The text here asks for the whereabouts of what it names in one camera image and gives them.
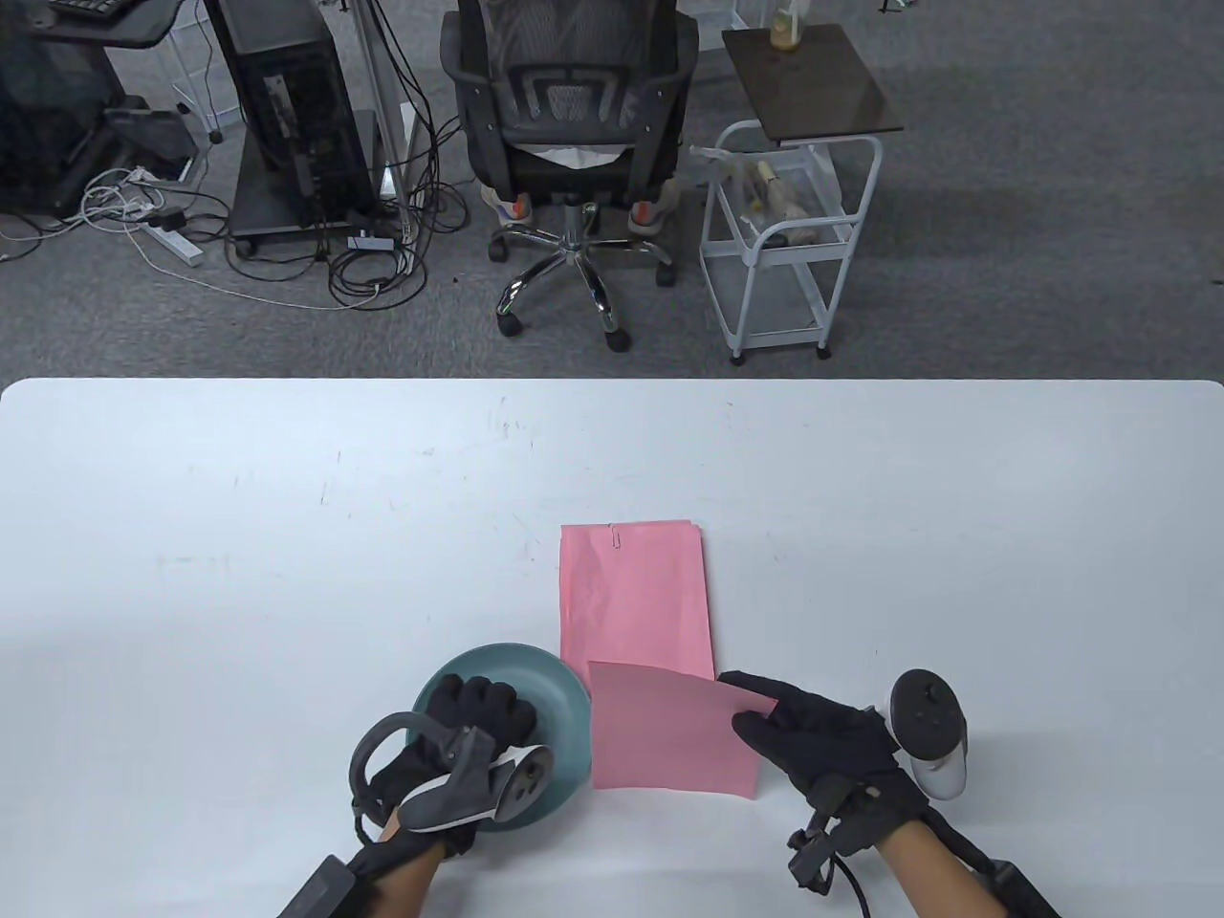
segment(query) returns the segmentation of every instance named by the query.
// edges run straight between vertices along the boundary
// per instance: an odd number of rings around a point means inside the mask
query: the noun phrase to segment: keyboard
[[[91,22],[110,22],[141,0],[49,0],[48,6],[60,16],[71,16]]]

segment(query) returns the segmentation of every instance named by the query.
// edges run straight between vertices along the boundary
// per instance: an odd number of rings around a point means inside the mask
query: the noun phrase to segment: forearm
[[[378,837],[386,841],[399,831],[399,820],[392,815],[387,829]],[[441,842],[425,854],[392,870],[375,883],[375,901],[368,918],[419,918],[425,907],[425,895],[433,883],[433,874],[446,856]]]
[[[878,849],[918,918],[1007,918],[1007,909],[923,823],[907,823]]]

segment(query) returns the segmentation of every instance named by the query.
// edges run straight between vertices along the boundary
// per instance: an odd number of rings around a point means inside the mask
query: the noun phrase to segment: table surface
[[[91,22],[58,13],[49,28],[31,28],[29,35],[43,42],[95,44],[106,48],[153,48],[174,26],[182,0],[141,0],[110,22]]]
[[[776,143],[902,130],[871,71],[837,24],[807,26],[792,51],[769,29],[722,33],[761,131]]]
[[[688,518],[720,668],[862,705],[934,668],[972,731],[955,825],[1062,914],[1215,913],[1222,468],[1209,383],[17,383],[7,912],[279,913],[355,849],[370,725],[474,645],[556,651],[562,524]],[[586,791],[428,913],[858,914],[791,881],[805,815],[769,767],[755,802]]]

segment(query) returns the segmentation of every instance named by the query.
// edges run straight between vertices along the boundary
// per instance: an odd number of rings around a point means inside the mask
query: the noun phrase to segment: computer case
[[[271,176],[278,193],[297,198],[302,228],[343,223],[350,212],[372,213],[381,179],[372,165],[381,162],[377,138],[372,149],[362,149],[371,147],[370,138],[359,132],[335,40],[317,1],[213,4],[220,12],[214,17],[218,42],[247,122],[247,146],[256,147],[244,155],[244,168],[248,159],[262,160],[256,171]]]

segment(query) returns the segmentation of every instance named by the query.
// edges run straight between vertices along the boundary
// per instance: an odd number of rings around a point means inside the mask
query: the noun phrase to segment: metal pole
[[[353,7],[354,22],[357,29],[357,43],[365,60],[370,88],[375,97],[375,114],[378,118],[378,130],[382,133],[383,148],[387,151],[392,184],[395,188],[395,203],[399,209],[400,226],[404,241],[411,241],[415,231],[409,220],[408,171],[409,158],[412,155],[412,137],[416,133],[416,109],[404,98],[395,76],[390,54],[379,38],[378,20],[371,0],[349,0]]]

